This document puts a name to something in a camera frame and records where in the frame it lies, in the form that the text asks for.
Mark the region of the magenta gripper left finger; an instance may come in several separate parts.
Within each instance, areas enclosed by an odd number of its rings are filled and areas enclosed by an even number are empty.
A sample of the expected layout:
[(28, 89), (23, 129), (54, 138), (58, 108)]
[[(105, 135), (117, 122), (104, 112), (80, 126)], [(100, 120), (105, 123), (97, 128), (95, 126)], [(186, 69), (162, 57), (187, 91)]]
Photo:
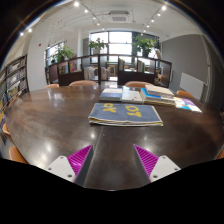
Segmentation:
[(46, 170), (56, 176), (83, 186), (93, 157), (93, 146), (86, 146), (70, 156), (60, 155)]

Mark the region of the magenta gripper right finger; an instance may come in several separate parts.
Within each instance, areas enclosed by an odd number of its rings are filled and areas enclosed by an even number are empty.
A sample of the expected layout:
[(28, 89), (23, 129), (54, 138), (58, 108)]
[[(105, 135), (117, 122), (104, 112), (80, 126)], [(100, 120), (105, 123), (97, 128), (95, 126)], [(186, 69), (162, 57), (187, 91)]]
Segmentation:
[(135, 145), (135, 160), (144, 182), (152, 183), (180, 170), (167, 156), (157, 156), (152, 152)]

